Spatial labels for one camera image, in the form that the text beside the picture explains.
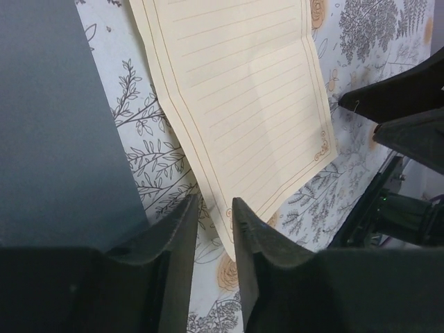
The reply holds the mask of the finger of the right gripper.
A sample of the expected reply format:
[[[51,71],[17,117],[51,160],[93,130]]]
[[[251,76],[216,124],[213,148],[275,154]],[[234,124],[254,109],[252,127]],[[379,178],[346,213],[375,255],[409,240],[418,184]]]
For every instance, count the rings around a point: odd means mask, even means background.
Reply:
[[[344,94],[339,106],[375,123],[443,107],[443,50],[386,80]]]

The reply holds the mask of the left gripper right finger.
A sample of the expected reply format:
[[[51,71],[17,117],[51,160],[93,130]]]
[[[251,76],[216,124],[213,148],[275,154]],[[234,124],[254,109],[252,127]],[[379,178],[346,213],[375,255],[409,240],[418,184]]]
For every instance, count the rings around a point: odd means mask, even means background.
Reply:
[[[442,332],[443,251],[314,253],[232,202],[246,332]]]

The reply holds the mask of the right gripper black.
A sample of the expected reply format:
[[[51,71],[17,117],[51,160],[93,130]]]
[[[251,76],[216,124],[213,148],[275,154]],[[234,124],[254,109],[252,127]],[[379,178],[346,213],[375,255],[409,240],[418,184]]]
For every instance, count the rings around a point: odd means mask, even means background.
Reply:
[[[443,174],[442,108],[382,123],[373,140]],[[373,178],[328,247],[370,247],[378,234],[417,246],[442,246],[443,199],[402,195],[403,181],[403,157],[394,156]]]

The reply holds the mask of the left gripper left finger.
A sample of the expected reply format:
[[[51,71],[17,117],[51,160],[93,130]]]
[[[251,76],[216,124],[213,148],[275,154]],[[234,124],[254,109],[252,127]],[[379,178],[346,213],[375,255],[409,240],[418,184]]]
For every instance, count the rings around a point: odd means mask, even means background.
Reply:
[[[160,222],[101,252],[1,249],[2,332],[185,332],[198,226],[189,195]]]

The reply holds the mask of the grey envelope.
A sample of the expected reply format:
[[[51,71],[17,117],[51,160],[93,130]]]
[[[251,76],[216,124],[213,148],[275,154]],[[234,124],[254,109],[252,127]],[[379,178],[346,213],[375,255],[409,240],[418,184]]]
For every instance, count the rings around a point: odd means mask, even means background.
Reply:
[[[1,2],[1,245],[107,250],[148,227],[73,1]]]

